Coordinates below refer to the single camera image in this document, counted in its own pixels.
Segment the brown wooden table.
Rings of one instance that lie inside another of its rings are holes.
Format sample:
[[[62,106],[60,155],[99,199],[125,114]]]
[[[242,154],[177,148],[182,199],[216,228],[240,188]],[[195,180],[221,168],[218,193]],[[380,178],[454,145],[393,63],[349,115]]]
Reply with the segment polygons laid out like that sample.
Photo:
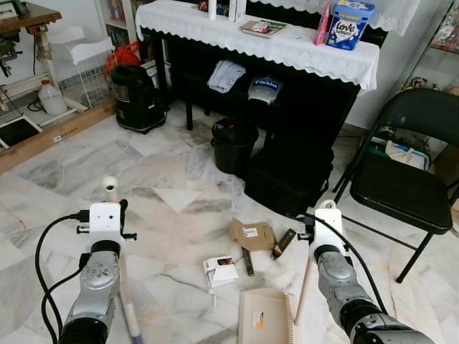
[[[59,11],[47,9],[39,4],[22,0],[0,0],[0,71],[4,76],[12,75],[11,68],[6,62],[20,55],[20,52],[14,48],[14,43],[19,41],[20,30],[26,29],[29,35],[34,36],[34,49],[36,49],[34,59],[44,63],[47,71],[45,79],[55,87],[58,86],[48,37],[48,25],[60,19],[62,14]]]

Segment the beige long-handled dustpan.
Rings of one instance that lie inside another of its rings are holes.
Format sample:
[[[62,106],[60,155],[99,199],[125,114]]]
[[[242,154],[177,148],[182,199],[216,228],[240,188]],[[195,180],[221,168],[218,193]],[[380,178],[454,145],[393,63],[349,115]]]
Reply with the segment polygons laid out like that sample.
[[[328,199],[317,209],[337,209],[337,204]],[[272,288],[248,290],[240,295],[238,344],[301,344],[299,325],[305,312],[308,288],[316,283],[317,256],[321,247],[309,244],[308,265],[298,304],[294,304],[292,295]],[[337,249],[337,252],[342,254],[345,250]]]

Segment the pink packet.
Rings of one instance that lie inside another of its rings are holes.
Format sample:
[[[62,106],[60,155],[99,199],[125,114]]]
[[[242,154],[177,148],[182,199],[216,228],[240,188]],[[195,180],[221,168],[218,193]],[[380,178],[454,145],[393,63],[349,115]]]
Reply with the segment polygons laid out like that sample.
[[[333,17],[331,11],[334,7],[334,3],[335,0],[328,0],[321,12],[321,20],[319,20],[317,37],[314,42],[316,46],[322,46],[326,42],[328,30],[330,29],[331,17]]]

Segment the white paper card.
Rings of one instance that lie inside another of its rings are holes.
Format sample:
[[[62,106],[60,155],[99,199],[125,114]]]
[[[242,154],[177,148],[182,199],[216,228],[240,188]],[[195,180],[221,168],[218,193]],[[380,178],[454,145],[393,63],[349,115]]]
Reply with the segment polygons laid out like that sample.
[[[203,262],[203,267],[209,288],[229,284],[239,278],[231,256],[206,259]]]

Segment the brown cardboard piece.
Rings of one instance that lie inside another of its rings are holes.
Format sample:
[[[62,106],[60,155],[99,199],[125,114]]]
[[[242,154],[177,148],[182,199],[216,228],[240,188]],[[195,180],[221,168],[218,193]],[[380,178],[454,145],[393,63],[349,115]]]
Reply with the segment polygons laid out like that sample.
[[[273,250],[276,245],[275,233],[267,222],[247,225],[234,217],[229,232],[230,236],[249,252]]]

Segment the blue and white bag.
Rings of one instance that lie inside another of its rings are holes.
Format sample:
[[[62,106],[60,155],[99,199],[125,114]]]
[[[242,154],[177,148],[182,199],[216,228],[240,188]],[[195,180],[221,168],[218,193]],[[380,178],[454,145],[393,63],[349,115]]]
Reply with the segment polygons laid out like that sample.
[[[248,100],[257,100],[266,105],[272,105],[278,99],[279,92],[284,86],[282,79],[271,75],[258,76],[252,79],[248,89]]]

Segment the long wooden plank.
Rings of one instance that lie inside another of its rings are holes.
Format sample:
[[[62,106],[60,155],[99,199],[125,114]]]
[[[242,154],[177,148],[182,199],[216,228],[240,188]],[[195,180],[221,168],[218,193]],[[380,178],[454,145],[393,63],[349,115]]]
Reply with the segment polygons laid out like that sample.
[[[99,106],[73,115],[62,123],[53,125],[50,129],[46,129],[14,145],[12,148],[0,152],[0,175],[14,169],[21,163],[25,163],[25,161],[37,156],[37,154],[48,151],[60,142],[69,140],[69,138],[79,134],[86,128],[112,117],[115,109],[117,109],[115,100],[102,102]]]

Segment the broom with pale handle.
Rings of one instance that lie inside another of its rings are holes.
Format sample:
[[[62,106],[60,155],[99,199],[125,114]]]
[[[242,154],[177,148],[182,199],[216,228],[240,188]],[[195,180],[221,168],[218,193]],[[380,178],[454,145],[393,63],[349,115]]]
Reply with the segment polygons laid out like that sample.
[[[119,203],[117,179],[112,176],[105,177],[103,179],[103,186],[105,189],[105,200],[112,203]],[[119,256],[119,279],[119,302],[126,322],[128,337],[131,339],[131,344],[144,344],[136,309],[129,297],[127,255],[125,253],[121,253]]]

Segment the dark brown strip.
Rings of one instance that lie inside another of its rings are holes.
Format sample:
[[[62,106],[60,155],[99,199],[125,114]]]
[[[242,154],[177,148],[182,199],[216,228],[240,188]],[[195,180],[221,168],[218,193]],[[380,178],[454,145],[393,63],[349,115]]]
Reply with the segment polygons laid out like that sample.
[[[250,256],[250,250],[242,248],[242,261],[244,262],[244,266],[248,276],[255,276],[255,265],[253,265],[252,256]]]

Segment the white folded cloth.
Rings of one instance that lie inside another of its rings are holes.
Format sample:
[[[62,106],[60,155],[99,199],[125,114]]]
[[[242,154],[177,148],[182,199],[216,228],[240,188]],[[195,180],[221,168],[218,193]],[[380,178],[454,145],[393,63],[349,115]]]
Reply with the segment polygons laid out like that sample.
[[[211,90],[226,94],[245,73],[246,68],[242,65],[232,60],[220,60],[207,81],[207,85]]]

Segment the white plastic jug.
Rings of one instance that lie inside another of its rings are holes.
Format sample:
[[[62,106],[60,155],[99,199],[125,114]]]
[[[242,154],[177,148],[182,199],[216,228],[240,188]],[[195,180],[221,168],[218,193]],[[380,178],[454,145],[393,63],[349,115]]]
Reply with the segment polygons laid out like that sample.
[[[49,115],[62,115],[68,111],[65,96],[49,80],[42,80],[37,97],[44,111]]]

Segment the box with cream cloth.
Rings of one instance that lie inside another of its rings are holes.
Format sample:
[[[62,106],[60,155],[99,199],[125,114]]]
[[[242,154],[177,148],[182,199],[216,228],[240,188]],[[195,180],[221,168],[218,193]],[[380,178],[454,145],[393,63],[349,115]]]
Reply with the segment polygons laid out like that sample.
[[[370,151],[381,155],[397,163],[410,165],[416,169],[430,171],[432,160],[425,152],[415,150],[409,146],[393,142],[392,140],[382,140],[378,137],[371,137]]]

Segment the glass display cabinet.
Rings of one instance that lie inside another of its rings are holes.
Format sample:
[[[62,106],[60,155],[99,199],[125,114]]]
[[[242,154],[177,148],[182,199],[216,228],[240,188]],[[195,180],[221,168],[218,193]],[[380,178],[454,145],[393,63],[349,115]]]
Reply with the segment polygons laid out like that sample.
[[[448,91],[459,78],[459,58],[452,52],[457,42],[457,0],[434,2],[440,6],[438,14],[401,76],[397,91],[412,88]]]

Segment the black vacuum cleaner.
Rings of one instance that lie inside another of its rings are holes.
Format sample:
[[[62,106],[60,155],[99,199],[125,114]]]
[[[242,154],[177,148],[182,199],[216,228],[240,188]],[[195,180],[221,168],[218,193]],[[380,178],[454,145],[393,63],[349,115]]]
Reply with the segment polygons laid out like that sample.
[[[146,135],[166,121],[166,109],[147,71],[138,65],[120,64],[112,69],[112,94],[117,101],[119,127]]]

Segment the long white lace cloth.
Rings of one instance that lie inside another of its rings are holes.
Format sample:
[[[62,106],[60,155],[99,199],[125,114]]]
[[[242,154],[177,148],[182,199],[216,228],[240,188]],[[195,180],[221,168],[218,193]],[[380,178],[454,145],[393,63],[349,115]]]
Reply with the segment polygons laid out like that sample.
[[[368,42],[359,42],[354,50],[318,46],[314,44],[316,30],[296,25],[288,25],[273,37],[259,37],[243,32],[240,23],[222,16],[211,20],[194,9],[193,4],[175,0],[142,4],[137,9],[135,24],[137,29],[235,50],[299,71],[354,83],[363,90],[377,88],[380,48]]]

